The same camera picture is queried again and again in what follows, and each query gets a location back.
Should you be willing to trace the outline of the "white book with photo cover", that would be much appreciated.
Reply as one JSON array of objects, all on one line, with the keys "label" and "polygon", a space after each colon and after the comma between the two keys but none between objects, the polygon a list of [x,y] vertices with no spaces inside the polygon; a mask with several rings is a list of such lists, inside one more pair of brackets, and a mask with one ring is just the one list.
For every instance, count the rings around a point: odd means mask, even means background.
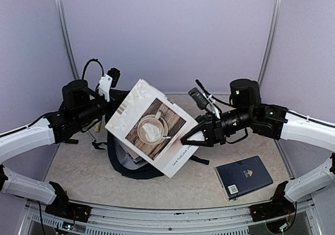
[{"label": "white book with photo cover", "polygon": [[181,137],[197,121],[162,92],[140,79],[105,128],[129,149],[172,178],[197,147]]}]

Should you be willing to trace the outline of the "dark blue notebook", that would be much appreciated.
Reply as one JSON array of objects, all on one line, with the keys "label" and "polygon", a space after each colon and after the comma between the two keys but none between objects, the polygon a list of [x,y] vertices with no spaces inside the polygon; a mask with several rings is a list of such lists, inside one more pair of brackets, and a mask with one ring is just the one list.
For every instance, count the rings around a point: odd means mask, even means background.
[{"label": "dark blue notebook", "polygon": [[228,200],[235,200],[273,184],[259,156],[224,164],[215,170]]}]

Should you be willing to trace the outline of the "navy blue student backpack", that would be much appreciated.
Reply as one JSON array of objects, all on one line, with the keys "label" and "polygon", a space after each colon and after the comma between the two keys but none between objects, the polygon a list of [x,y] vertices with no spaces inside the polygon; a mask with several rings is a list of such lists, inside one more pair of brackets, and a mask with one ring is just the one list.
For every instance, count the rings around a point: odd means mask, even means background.
[{"label": "navy blue student backpack", "polygon": [[180,138],[196,121],[158,90],[116,91],[115,104],[105,115],[107,154],[115,171],[137,180],[172,177],[195,156],[196,146]]}]

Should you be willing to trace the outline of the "pink booklet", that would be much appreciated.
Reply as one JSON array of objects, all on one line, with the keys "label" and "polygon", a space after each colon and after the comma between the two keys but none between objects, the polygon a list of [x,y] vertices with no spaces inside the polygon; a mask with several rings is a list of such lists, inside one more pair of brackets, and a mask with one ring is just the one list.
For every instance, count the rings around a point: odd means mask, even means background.
[{"label": "pink booklet", "polygon": [[126,146],[124,143],[121,143],[122,148],[128,153],[128,155],[131,157],[133,161],[140,161],[142,160],[142,157],[135,153],[132,149],[130,149],[128,146]]}]

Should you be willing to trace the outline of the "grey book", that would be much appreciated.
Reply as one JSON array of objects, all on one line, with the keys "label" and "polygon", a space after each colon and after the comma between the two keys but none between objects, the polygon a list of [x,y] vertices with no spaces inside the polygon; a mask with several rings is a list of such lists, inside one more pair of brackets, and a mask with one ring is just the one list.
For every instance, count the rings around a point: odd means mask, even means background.
[{"label": "grey book", "polygon": [[145,161],[141,156],[135,154],[135,153],[129,153],[127,152],[127,158],[126,158],[126,165],[128,167],[143,167],[147,164],[147,161]]}]

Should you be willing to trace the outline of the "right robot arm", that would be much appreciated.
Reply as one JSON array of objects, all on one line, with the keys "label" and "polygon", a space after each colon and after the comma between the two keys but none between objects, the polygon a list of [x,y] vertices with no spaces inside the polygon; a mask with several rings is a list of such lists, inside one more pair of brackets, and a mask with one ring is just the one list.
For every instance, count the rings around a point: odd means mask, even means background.
[{"label": "right robot arm", "polygon": [[[279,216],[288,204],[334,183],[334,124],[301,115],[286,107],[261,102],[259,84],[250,79],[237,79],[230,83],[229,104],[215,98],[199,80],[197,88],[188,92],[205,115],[196,118],[198,124],[181,137],[183,145],[213,147],[228,143],[227,138],[247,128],[253,133],[274,140],[294,140],[332,151],[330,158],[316,169],[278,185],[268,212]],[[215,105],[219,102],[234,110],[222,113]]]}]

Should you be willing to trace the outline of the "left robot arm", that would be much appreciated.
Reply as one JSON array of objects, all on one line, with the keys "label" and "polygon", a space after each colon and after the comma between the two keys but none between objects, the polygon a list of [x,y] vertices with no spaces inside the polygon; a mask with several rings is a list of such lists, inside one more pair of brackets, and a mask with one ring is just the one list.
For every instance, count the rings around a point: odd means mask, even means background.
[{"label": "left robot arm", "polygon": [[[46,113],[32,123],[1,134],[1,162],[33,150],[71,139],[86,132],[112,110],[114,100],[110,90],[115,78],[103,75],[96,91],[86,80],[75,80],[62,88],[63,102],[59,110]],[[73,204],[57,183],[45,183],[15,173],[1,165],[1,193],[52,204],[61,216],[73,212]]]}]

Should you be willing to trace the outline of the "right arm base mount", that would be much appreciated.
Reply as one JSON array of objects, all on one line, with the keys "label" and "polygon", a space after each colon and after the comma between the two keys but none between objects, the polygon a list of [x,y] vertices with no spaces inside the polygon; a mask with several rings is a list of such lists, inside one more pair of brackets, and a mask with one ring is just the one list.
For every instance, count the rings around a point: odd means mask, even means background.
[{"label": "right arm base mount", "polygon": [[291,202],[284,197],[287,183],[288,181],[284,181],[278,184],[269,202],[249,207],[253,222],[280,217],[296,211],[295,202]]}]

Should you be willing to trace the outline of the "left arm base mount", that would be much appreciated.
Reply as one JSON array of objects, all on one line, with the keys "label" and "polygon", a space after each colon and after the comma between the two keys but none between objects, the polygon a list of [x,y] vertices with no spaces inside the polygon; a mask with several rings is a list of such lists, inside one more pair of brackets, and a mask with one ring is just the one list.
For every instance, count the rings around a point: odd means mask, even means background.
[{"label": "left arm base mount", "polygon": [[50,181],[49,184],[55,191],[55,199],[51,204],[46,205],[45,212],[57,217],[87,223],[92,208],[88,205],[70,202],[67,192],[60,184],[53,181]]}]

